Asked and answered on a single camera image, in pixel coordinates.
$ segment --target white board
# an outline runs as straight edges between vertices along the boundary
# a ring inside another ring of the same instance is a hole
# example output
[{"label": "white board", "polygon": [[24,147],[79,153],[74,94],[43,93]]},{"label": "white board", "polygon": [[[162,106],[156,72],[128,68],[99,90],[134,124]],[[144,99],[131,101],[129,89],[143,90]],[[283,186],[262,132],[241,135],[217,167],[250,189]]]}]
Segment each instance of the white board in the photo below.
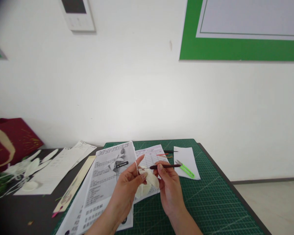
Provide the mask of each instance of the white board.
[{"label": "white board", "polygon": [[294,0],[203,0],[196,37],[294,40]]}]

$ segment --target fingernail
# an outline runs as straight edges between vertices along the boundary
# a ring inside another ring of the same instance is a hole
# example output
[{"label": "fingernail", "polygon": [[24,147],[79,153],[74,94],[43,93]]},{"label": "fingernail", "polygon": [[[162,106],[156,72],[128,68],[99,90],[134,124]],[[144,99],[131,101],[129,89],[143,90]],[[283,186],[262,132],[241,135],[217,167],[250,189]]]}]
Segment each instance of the fingernail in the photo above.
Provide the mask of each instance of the fingernail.
[{"label": "fingernail", "polygon": [[145,172],[144,174],[142,174],[142,175],[140,175],[141,176],[141,178],[144,180],[144,179],[146,179],[146,177],[147,177],[147,172]]}]

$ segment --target white floor tile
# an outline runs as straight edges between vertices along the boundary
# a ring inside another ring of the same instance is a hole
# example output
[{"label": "white floor tile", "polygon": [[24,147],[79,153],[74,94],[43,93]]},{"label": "white floor tile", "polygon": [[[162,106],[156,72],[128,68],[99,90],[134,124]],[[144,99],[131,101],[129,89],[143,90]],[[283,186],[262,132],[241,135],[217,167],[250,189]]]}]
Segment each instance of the white floor tile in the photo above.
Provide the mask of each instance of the white floor tile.
[{"label": "white floor tile", "polygon": [[294,234],[294,181],[235,187],[273,235]]}]

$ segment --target dark table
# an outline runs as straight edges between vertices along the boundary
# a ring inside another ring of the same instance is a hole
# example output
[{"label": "dark table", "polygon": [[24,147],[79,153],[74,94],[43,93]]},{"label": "dark table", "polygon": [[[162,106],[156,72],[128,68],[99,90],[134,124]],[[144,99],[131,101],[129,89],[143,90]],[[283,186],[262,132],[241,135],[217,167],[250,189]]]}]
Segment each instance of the dark table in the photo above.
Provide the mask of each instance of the dark table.
[{"label": "dark table", "polygon": [[[258,225],[263,229],[265,234],[270,234],[268,229],[263,225],[257,215],[253,212],[247,202],[239,194],[233,184],[221,171],[215,161],[211,158],[204,147],[199,143],[200,148],[225,179],[227,184],[244,204],[245,208],[254,217]],[[95,152],[101,150],[102,147],[97,148],[90,155],[95,155]],[[43,150],[38,157],[44,158],[46,155],[51,153],[53,149]],[[51,218],[53,210],[59,201],[56,199],[62,197],[75,176],[81,169],[82,165],[86,161],[85,158],[76,167],[74,167],[68,174],[63,178],[60,184],[56,187],[51,195],[37,195],[37,196],[13,196],[8,195],[0,199],[0,234],[51,234],[61,219],[61,214],[55,218]],[[28,225],[29,221],[34,221],[32,225]]]}]

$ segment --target hand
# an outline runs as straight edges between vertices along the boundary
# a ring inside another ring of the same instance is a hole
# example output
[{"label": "hand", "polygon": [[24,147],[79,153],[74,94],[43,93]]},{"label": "hand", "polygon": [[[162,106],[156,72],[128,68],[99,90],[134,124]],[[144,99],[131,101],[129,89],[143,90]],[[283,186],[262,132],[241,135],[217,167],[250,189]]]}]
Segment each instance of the hand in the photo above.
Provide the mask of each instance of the hand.
[{"label": "hand", "polygon": [[[141,155],[136,160],[137,165],[140,164],[144,156]],[[90,227],[87,234],[114,234],[130,213],[137,188],[140,184],[146,183],[146,176],[147,173],[137,174],[135,163],[123,171],[120,174],[107,208]]]},{"label": "hand", "polygon": [[178,174],[173,168],[163,168],[162,165],[170,165],[168,162],[159,161],[155,164],[158,168],[154,170],[154,174],[161,177],[159,187],[162,207],[169,217],[175,234],[202,235],[185,207]]},{"label": "hand", "polygon": [[162,165],[170,165],[170,163],[159,161],[155,164],[158,169],[154,170],[154,174],[161,177],[159,188],[162,207],[167,216],[170,217],[186,209],[180,179],[173,168],[163,168]]},{"label": "hand", "polygon": [[[137,160],[137,165],[143,160],[145,155],[141,155]],[[114,188],[108,207],[111,207],[119,222],[123,222],[128,216],[134,201],[135,193],[140,184],[144,183],[147,173],[137,174],[136,164],[130,165],[120,174],[118,182]]]}]

